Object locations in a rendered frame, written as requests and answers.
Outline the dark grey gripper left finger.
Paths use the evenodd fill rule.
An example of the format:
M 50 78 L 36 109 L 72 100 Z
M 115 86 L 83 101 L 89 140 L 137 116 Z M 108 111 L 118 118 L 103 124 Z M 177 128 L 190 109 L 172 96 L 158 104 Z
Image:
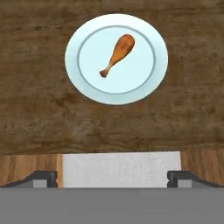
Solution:
M 26 178 L 20 179 L 8 183 L 6 185 L 0 185 L 0 188 L 6 187 L 23 187 L 23 188 L 57 188 L 57 177 L 56 171 L 34 171 Z

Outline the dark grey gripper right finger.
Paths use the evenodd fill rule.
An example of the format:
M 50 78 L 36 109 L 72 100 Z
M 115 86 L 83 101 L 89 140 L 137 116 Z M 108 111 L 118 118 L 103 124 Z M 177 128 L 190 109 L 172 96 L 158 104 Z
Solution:
M 167 186 L 172 188 L 203 188 L 203 187 L 224 188 L 224 185 L 219 185 L 198 178 L 190 171 L 168 171 L 167 179 L 168 179 Z

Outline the brown chicken drumstick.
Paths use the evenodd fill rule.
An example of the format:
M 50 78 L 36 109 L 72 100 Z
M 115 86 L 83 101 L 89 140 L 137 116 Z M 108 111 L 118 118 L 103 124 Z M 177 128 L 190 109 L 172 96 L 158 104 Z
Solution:
M 100 71 L 100 75 L 103 78 L 106 78 L 109 70 L 119 61 L 123 60 L 133 49 L 135 45 L 135 39 L 129 35 L 122 35 L 116 42 L 113 54 L 109 60 L 107 67 L 104 70 Z

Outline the pale blue round plate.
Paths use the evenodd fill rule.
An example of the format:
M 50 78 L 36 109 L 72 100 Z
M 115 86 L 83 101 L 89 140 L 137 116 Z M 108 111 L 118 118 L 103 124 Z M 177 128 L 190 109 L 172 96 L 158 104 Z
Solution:
M 129 36 L 132 50 L 101 76 L 123 35 Z M 74 32 L 66 47 L 65 67 L 70 81 L 87 98 L 125 105 L 157 89 L 167 71 L 168 51 L 151 24 L 127 14 L 107 14 L 87 21 Z

